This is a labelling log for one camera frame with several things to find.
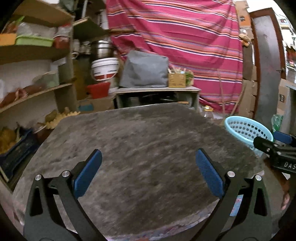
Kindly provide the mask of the green trash bin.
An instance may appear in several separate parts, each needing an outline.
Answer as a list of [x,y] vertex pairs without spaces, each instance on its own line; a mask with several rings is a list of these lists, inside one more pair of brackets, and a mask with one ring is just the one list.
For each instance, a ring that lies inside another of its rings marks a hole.
[[280,115],[280,114],[273,115],[273,117],[271,118],[273,133],[276,131],[280,131],[282,120],[283,120],[283,115]]

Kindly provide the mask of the grey metal shelf table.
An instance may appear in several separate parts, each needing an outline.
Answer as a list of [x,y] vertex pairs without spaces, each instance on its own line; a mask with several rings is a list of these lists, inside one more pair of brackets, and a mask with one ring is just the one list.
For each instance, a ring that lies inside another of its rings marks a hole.
[[115,90],[114,94],[118,108],[179,102],[198,110],[200,92],[201,89],[193,86],[185,88],[146,87],[119,88]]

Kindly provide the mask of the grey fuzzy table mat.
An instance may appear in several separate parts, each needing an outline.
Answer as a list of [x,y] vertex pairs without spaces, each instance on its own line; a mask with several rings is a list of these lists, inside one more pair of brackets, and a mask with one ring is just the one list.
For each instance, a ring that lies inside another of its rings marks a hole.
[[79,201],[102,234],[114,240],[175,235],[204,221],[218,202],[197,168],[199,148],[243,177],[262,170],[250,148],[182,104],[65,118],[18,181],[13,191],[16,216],[24,223],[37,174],[56,177],[99,149],[102,165]]

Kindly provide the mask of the clear plastic container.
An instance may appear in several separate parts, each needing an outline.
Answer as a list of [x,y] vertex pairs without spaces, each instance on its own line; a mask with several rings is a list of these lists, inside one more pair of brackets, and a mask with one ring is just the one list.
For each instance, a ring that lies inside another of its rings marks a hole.
[[60,84],[58,72],[49,71],[42,75],[36,76],[32,80],[32,83],[36,86],[40,86],[42,89],[57,87]]

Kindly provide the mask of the brown metal door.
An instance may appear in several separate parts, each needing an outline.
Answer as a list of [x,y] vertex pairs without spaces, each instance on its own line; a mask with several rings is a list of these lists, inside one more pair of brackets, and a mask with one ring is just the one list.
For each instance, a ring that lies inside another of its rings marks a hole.
[[278,105],[278,86],[286,77],[283,38],[272,8],[250,13],[254,35],[257,100],[254,119],[271,129]]

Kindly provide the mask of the cardboard box by door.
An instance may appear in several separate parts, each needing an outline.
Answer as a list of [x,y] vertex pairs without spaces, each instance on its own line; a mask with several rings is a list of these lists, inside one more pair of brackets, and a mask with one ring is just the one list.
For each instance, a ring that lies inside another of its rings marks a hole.
[[287,103],[287,95],[290,92],[290,88],[287,87],[287,84],[290,82],[281,79],[280,84],[278,86],[278,102],[277,102],[277,112],[278,115],[284,115],[285,113],[285,105]]

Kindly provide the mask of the yellow oil bottle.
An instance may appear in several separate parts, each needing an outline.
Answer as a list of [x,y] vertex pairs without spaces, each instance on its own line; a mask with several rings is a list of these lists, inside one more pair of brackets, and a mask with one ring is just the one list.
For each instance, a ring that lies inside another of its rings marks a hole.
[[214,116],[213,116],[213,108],[210,107],[209,105],[205,105],[202,107],[202,116],[204,118],[207,118],[209,120],[213,120]]

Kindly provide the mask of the red plastic basin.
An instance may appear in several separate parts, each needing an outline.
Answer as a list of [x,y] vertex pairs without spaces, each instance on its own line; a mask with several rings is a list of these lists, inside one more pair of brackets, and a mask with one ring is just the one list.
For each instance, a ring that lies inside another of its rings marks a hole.
[[102,81],[97,84],[88,85],[87,92],[93,99],[108,97],[110,82]]

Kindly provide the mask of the light blue laundry basket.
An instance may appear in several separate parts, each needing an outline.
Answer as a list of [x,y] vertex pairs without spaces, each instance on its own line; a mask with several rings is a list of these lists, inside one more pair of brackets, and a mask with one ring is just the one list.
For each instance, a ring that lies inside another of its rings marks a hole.
[[226,130],[235,138],[248,146],[257,157],[263,152],[254,147],[255,137],[261,137],[273,142],[273,135],[268,128],[261,123],[243,116],[229,116],[224,120]]

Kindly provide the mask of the yellow woven basket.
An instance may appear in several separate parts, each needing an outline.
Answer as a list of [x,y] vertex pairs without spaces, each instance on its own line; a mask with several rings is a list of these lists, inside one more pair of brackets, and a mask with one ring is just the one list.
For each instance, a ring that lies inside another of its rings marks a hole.
[[168,68],[168,87],[185,88],[186,87],[186,70],[181,68]]

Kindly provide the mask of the grey fabric cover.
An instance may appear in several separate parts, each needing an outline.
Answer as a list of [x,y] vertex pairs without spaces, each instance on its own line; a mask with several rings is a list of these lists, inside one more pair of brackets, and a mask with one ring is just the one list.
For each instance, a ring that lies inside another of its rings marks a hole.
[[132,50],[127,55],[119,86],[125,88],[167,87],[168,67],[168,57]]

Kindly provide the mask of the white red plastic bucket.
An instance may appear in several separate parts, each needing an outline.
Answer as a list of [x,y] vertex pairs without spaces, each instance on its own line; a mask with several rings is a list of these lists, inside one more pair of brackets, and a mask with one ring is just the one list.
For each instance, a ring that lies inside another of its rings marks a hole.
[[119,70],[119,60],[115,57],[98,59],[91,62],[91,77],[96,81],[113,78]]

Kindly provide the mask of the wooden broom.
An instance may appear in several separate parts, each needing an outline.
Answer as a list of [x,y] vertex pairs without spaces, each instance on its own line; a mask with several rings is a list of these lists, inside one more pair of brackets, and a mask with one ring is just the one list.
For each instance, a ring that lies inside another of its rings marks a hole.
[[226,112],[225,112],[225,101],[224,101],[224,92],[223,92],[223,84],[222,84],[222,79],[221,79],[221,75],[220,75],[220,71],[219,69],[217,69],[217,73],[218,73],[218,79],[219,79],[219,86],[220,86],[220,90],[221,90],[221,100],[222,100],[222,114],[223,114],[223,119],[221,121],[221,123],[219,124],[219,126],[224,126],[224,122],[226,120],[227,117],[229,116],[233,116],[234,113],[236,112],[236,109],[238,108],[240,102],[241,102],[241,99],[243,97],[243,94],[245,92],[245,89],[246,89],[246,84],[243,83],[242,84],[242,90],[240,92],[240,95],[234,105],[234,108],[232,109],[231,113],[229,115],[226,115]]

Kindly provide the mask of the yellow egg tray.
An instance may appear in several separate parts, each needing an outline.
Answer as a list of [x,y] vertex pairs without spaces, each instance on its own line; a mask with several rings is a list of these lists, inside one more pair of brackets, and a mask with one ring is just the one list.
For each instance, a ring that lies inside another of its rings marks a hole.
[[53,121],[46,122],[46,129],[53,130],[63,119],[71,116],[77,116],[79,114],[81,114],[80,111],[69,112],[68,114],[58,113]]

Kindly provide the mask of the striped pink curtain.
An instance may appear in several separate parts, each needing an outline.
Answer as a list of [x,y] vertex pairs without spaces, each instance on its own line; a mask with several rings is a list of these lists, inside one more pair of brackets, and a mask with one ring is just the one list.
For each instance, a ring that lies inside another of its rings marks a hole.
[[132,50],[168,57],[194,74],[200,103],[230,113],[242,90],[243,51],[233,1],[107,1],[111,40],[119,57]]

